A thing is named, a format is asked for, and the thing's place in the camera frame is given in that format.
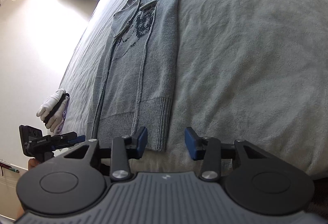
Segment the left hand holding gripper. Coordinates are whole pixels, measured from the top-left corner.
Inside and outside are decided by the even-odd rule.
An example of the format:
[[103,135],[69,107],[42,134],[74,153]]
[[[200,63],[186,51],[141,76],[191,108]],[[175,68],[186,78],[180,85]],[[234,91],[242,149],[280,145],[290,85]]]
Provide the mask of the left hand holding gripper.
[[41,164],[41,162],[38,161],[36,158],[29,159],[29,161],[28,161],[28,170],[31,170],[31,169],[35,168],[39,164]]

